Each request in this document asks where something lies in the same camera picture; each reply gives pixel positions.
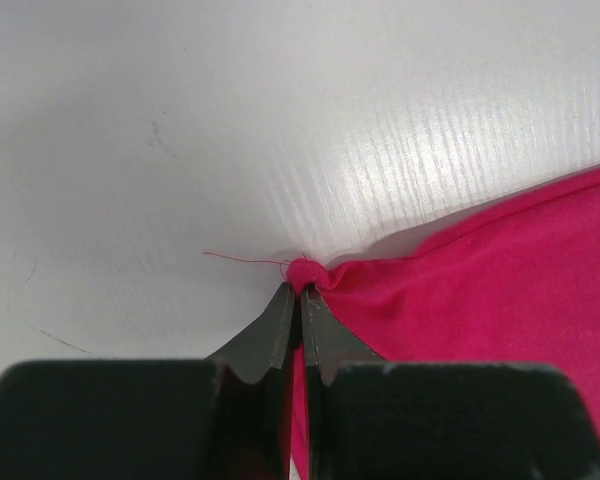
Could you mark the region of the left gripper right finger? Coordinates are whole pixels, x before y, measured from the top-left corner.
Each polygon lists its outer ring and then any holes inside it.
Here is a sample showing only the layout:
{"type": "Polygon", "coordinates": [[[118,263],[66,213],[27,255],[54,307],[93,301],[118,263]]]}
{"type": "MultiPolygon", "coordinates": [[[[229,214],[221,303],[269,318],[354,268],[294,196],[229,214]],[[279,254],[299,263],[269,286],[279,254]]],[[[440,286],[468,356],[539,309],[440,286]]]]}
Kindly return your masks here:
{"type": "Polygon", "coordinates": [[[380,362],[384,358],[343,325],[331,312],[316,286],[300,295],[306,416],[308,477],[332,477],[332,428],[328,420],[329,388],[340,367],[351,362],[380,362]]]}

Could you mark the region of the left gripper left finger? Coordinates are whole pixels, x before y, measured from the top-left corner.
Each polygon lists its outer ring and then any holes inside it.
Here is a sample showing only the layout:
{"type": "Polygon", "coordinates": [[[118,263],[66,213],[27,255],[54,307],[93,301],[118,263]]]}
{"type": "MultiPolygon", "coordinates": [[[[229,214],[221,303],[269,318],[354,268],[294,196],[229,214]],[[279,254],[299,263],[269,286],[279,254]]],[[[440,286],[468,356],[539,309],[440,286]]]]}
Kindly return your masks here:
{"type": "Polygon", "coordinates": [[[282,283],[264,311],[205,365],[206,479],[287,479],[296,296],[282,283]]]}

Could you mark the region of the pink t shirt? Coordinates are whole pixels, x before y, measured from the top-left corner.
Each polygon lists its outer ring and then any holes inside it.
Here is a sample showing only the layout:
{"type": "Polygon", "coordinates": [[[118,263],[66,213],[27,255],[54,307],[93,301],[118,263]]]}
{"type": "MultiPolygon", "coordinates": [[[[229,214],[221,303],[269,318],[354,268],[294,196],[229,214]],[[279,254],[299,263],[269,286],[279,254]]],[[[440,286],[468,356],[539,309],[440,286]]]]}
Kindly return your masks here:
{"type": "Polygon", "coordinates": [[[298,258],[286,279],[293,294],[315,286],[390,360],[558,366],[600,433],[600,167],[489,207],[406,257],[298,258]]]}

